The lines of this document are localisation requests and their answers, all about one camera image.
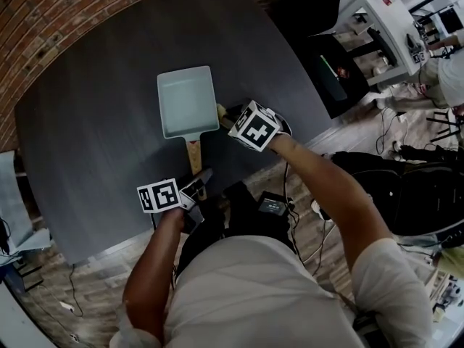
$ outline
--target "wrist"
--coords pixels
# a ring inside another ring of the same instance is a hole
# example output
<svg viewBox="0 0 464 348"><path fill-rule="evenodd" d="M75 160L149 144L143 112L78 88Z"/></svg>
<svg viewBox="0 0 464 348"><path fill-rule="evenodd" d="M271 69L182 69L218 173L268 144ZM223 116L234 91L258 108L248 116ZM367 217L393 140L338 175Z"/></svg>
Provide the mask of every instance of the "wrist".
<svg viewBox="0 0 464 348"><path fill-rule="evenodd" d="M296 141L288 134L278 134L268 144L268 148L272 149L275 153L283 156L286 151L294 148Z"/></svg>
<svg viewBox="0 0 464 348"><path fill-rule="evenodd" d="M168 210L163 214L161 217L161 221L159 222L159 226L167 226L172 228L175 231L182 232L183 224L184 224L184 210L180 207L176 207L175 209Z"/></svg>

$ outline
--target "chair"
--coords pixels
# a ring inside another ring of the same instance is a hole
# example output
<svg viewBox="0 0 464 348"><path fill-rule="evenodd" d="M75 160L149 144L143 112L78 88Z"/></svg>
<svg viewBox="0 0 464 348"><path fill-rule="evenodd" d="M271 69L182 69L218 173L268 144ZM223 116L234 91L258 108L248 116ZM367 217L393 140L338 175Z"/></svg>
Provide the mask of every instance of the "chair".
<svg viewBox="0 0 464 348"><path fill-rule="evenodd" d="M451 109L449 109L448 112L434 112L434 114L436 116L443 116L445 120L436 119L434 117L427 117L427 121L445 124L448 125L448 128L439 131L439 137L431 139L430 143L435 143L436 141L441 141L442 139L449 138L450 136L456 136L461 133L461 125L464 125L464 117L455 116Z"/></svg>
<svg viewBox="0 0 464 348"><path fill-rule="evenodd" d="M369 85L352 55L332 35L340 0L278 0L269 15L298 56L331 118L359 102Z"/></svg>
<svg viewBox="0 0 464 348"><path fill-rule="evenodd" d="M42 266L38 266L32 270L29 270L28 272L20 273L20 271L26 267L26 265L26 263L23 263L21 266L16 268L12 263L10 263L0 267L0 283L5 280L17 294L21 295L26 294L29 290L34 289L43 283L44 280L40 280L27 288L25 287L24 277L29 276L30 274L35 273L42 268Z"/></svg>

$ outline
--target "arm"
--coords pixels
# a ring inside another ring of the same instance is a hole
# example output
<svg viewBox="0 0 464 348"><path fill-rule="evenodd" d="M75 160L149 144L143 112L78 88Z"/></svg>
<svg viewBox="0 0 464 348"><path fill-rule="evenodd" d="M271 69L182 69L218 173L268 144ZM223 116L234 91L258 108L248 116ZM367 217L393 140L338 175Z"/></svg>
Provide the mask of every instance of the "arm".
<svg viewBox="0 0 464 348"><path fill-rule="evenodd" d="M452 111L456 116L464 116L464 104L461 104L457 107L453 107Z"/></svg>
<svg viewBox="0 0 464 348"><path fill-rule="evenodd" d="M350 174L286 134L275 137L269 147L288 161L338 225L350 270L370 244L391 237L376 206Z"/></svg>
<svg viewBox="0 0 464 348"><path fill-rule="evenodd" d="M162 216L124 289L123 303L132 326L148 331L160 342L163 342L164 312L182 228L182 209L170 210Z"/></svg>
<svg viewBox="0 0 464 348"><path fill-rule="evenodd" d="M377 312L379 327L396 347L428 347L428 295L360 184L290 136L275 137L270 148L289 162L338 225L358 308Z"/></svg>
<svg viewBox="0 0 464 348"><path fill-rule="evenodd" d="M438 50L440 48L444 48L445 46L458 46L464 45L464 30L456 31L454 35L448 36L443 40L439 41L438 43L432 44L428 46L428 50Z"/></svg>
<svg viewBox="0 0 464 348"><path fill-rule="evenodd" d="M457 39L456 35L451 35L438 43L434 43L428 46L428 50L438 50L440 48L444 48L445 46L457 46L459 45L459 40Z"/></svg>

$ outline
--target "black device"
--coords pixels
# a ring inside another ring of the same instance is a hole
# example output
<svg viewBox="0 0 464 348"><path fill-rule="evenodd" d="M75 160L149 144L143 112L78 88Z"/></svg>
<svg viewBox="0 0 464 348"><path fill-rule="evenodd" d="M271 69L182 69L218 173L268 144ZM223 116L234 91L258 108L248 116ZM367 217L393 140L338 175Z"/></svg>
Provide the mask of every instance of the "black device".
<svg viewBox="0 0 464 348"><path fill-rule="evenodd" d="M264 191L258 201L258 211L268 212L279 217L287 215L286 198L280 194Z"/></svg>
<svg viewBox="0 0 464 348"><path fill-rule="evenodd" d="M463 29L463 24L453 7L440 12L439 16L448 33L454 33L457 30Z"/></svg>
<svg viewBox="0 0 464 348"><path fill-rule="evenodd" d="M368 81L351 54L332 35L310 36L293 50L332 119L369 92Z"/></svg>
<svg viewBox="0 0 464 348"><path fill-rule="evenodd" d="M0 217L0 249L2 250L3 253L8 254L8 255L9 255L8 239L11 235L10 231L11 230L9 229L7 222Z"/></svg>

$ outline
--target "black bag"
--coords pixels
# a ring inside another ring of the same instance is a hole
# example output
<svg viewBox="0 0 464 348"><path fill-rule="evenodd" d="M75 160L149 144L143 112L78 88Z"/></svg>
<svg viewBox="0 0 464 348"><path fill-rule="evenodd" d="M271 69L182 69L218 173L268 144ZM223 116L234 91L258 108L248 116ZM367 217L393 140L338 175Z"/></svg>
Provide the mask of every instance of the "black bag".
<svg viewBox="0 0 464 348"><path fill-rule="evenodd" d="M372 197L393 234L446 233L444 240L456 235L455 231L460 234L464 224L464 171L459 163L414 165L355 152L337 152L332 161ZM460 241L458 237L454 236L454 241Z"/></svg>

